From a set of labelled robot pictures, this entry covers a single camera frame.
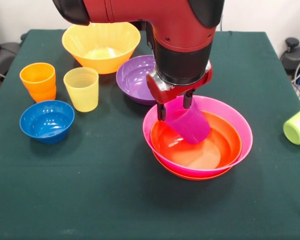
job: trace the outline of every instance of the black device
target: black device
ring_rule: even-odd
[[[287,50],[280,60],[288,76],[294,76],[300,63],[300,41],[297,38],[289,37],[285,40]]]

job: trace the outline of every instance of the green tablecloth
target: green tablecloth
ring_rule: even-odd
[[[34,102],[19,79],[33,62],[55,66],[57,99],[78,64],[63,30],[31,30],[0,89],[0,239],[300,239],[300,146],[282,125],[300,103],[264,33],[218,32],[212,81],[196,91],[248,120],[254,143],[225,175],[201,182],[167,172],[147,146],[149,107],[100,79],[99,106],[76,112],[67,139],[44,145],[19,128]],[[134,55],[149,54],[145,35]]]

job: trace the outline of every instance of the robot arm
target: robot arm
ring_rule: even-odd
[[[194,90],[212,77],[209,56],[225,0],[53,0],[60,14],[77,25],[145,21],[148,45],[153,49],[155,72],[147,76],[158,102],[185,93],[191,105]]]

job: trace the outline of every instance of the green cup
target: green cup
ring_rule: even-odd
[[[300,111],[283,124],[283,132],[290,142],[300,145]]]

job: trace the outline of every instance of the yellow bowl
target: yellow bowl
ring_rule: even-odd
[[[69,27],[62,45],[83,67],[111,74],[129,60],[140,40],[140,32],[129,22],[90,23]]]

